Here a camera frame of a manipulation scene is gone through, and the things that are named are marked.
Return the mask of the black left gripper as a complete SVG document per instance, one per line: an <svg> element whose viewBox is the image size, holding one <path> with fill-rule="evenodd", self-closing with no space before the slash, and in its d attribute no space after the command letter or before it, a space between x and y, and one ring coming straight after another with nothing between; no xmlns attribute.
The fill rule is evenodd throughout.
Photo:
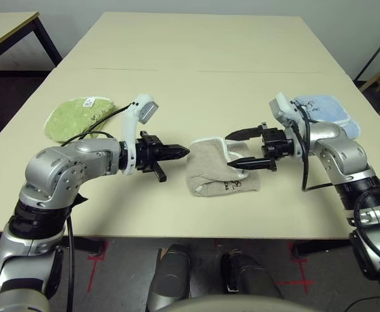
<svg viewBox="0 0 380 312"><path fill-rule="evenodd" d="M135 168L143 173L155 173L160 183L166 182L167 176L158 164L158 154L160 149L163 153L161 160L181 159L189 154L189 149L179 144L162 144L155 135L149 135L146 131L140 132L140 138L135 143L137 160Z"/></svg>

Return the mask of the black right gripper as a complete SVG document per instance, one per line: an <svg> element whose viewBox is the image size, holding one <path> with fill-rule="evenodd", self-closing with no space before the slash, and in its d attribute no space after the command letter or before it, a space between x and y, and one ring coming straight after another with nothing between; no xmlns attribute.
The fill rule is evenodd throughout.
<svg viewBox="0 0 380 312"><path fill-rule="evenodd" d="M231 161L228 165L242 170L276 170L275 161L294 155L293 140L287 138L283 130L276 127L268 128L265 122L261 126L234 131L225 136L225 139L245 141L260 136L262 136L262 154L264 158L245 157Z"/></svg>

